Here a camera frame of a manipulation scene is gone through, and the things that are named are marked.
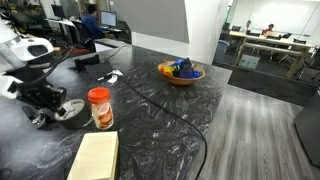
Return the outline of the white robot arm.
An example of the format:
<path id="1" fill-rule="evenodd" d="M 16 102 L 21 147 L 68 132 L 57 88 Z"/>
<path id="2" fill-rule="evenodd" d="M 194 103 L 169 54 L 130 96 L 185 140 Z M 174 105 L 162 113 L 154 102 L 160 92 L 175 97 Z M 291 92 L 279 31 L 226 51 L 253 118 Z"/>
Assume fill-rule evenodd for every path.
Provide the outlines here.
<path id="1" fill-rule="evenodd" d="M 70 55 L 69 47 L 53 57 L 53 45 L 39 37 L 24 37 L 0 20 L 0 95 L 17 99 L 37 110 L 48 109 L 62 116 L 66 89 L 54 87 L 47 77 Z"/>

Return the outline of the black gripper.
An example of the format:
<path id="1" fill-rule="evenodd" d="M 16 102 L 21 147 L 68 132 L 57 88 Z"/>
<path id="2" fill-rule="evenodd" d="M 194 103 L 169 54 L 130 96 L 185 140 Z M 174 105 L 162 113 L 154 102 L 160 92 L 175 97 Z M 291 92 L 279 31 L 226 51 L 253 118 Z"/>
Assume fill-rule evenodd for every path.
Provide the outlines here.
<path id="1" fill-rule="evenodd" d="M 36 109 L 56 110 L 59 116 L 63 116 L 66 110 L 62 104 L 66 100 L 66 94 L 66 88 L 44 84 L 25 88 L 20 94 L 20 100 Z"/>

